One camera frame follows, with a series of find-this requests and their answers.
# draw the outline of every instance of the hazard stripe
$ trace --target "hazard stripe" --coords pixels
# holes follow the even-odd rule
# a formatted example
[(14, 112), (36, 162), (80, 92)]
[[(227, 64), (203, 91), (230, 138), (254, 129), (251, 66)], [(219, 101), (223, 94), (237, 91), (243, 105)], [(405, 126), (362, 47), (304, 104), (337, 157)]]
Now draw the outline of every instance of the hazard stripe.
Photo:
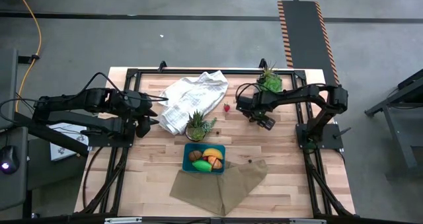
[(293, 68), (291, 46), (289, 44), (288, 28), (286, 26), (284, 4), (282, 3), (282, 1), (278, 1), (278, 11), (279, 11), (280, 26), (282, 29), (282, 40), (284, 41), (286, 65), (288, 66), (288, 68)]
[(324, 23), (324, 20), (323, 20), (322, 12), (320, 10), (320, 5), (319, 5), (318, 2), (315, 2), (315, 4), (316, 4), (317, 15), (318, 15), (319, 20), (320, 20), (320, 26), (321, 26), (322, 32), (323, 32), (323, 39), (325, 40), (326, 49), (327, 49), (328, 56), (329, 56), (330, 66), (332, 67), (335, 82), (336, 82), (337, 85), (339, 85), (340, 83), (339, 83), (338, 72), (336, 70), (335, 60), (333, 59), (332, 49), (330, 48), (329, 38), (328, 38), (328, 34), (326, 32), (326, 26), (325, 26), (325, 23)]

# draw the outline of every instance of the cloth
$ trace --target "cloth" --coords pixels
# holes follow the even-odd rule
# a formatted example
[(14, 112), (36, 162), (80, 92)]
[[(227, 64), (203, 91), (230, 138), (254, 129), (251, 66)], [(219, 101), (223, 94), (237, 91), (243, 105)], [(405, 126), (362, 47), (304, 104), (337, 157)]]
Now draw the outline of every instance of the cloth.
[(265, 161), (244, 165), (225, 162), (225, 172), (220, 175), (188, 173), (180, 170), (175, 178), (170, 196), (226, 216), (266, 177)]
[(189, 115), (196, 110), (204, 115), (212, 111), (225, 96), (228, 86), (221, 71), (181, 78), (160, 94), (169, 99), (160, 102), (165, 106), (159, 117), (160, 126), (173, 135), (183, 134)]

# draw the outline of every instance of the banana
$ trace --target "banana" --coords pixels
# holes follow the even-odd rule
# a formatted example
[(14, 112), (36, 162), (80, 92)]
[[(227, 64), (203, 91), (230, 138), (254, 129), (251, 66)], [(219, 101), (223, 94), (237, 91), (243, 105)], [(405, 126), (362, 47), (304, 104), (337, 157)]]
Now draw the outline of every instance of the banana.
[(223, 159), (223, 155), (222, 152), (220, 152), (218, 149), (214, 149), (214, 148), (208, 148), (203, 152), (203, 156), (214, 156), (218, 159)]

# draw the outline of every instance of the white towel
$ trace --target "white towel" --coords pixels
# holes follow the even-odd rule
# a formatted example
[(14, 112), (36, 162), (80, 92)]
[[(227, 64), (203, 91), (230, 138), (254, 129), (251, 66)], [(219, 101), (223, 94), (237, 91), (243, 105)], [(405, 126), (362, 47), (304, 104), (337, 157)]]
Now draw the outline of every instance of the white towel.
[(198, 110), (206, 115), (212, 111), (225, 96), (228, 85), (221, 71), (181, 78), (160, 94), (169, 99), (160, 102), (165, 106), (159, 117), (160, 126), (173, 135), (183, 134), (189, 114)]

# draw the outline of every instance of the yellow cable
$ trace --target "yellow cable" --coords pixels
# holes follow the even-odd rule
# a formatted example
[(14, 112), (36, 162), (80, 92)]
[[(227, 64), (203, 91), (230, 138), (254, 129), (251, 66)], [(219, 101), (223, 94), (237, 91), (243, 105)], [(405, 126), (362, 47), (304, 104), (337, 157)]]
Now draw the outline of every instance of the yellow cable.
[[(35, 18), (35, 16), (34, 16), (34, 13), (32, 13), (32, 10), (31, 10), (31, 8), (29, 7), (29, 5), (28, 5), (28, 3), (26, 3), (26, 1), (25, 0), (22, 0), (23, 2), (24, 2), (24, 4), (25, 4), (25, 6), (26, 6), (26, 8), (29, 10), (29, 12), (30, 12), (30, 14), (31, 14), (31, 16), (32, 16), (32, 18), (34, 19), (34, 21), (35, 21), (35, 25), (37, 26), (37, 29), (38, 29), (38, 37), (40, 38), (40, 40), (39, 40), (39, 43), (38, 43), (38, 49), (37, 49), (37, 52), (35, 53), (37, 56), (39, 56), (40, 55), (40, 49), (41, 49), (41, 42), (42, 42), (42, 35), (41, 35), (41, 30), (40, 30), (40, 25), (38, 25), (38, 21), (37, 21), (37, 19)], [(26, 80), (26, 77), (28, 76), (28, 74), (29, 74), (29, 71), (32, 69), (32, 67), (34, 66), (34, 64), (35, 64), (35, 59), (32, 59), (32, 61), (31, 61), (31, 65), (28, 67), (28, 69), (26, 70), (26, 73), (25, 73), (25, 75), (24, 75), (24, 78), (22, 79), (22, 82), (20, 83), (20, 88), (19, 88), (19, 92), (18, 92), (18, 95), (20, 96), (20, 94), (21, 94), (21, 92), (22, 92), (22, 90), (23, 90), (23, 88), (24, 88), (24, 84), (25, 84), (25, 80)], [(15, 111), (16, 112), (18, 112), (18, 109), (19, 109), (19, 100), (17, 100), (16, 101), (16, 106), (15, 106)]]

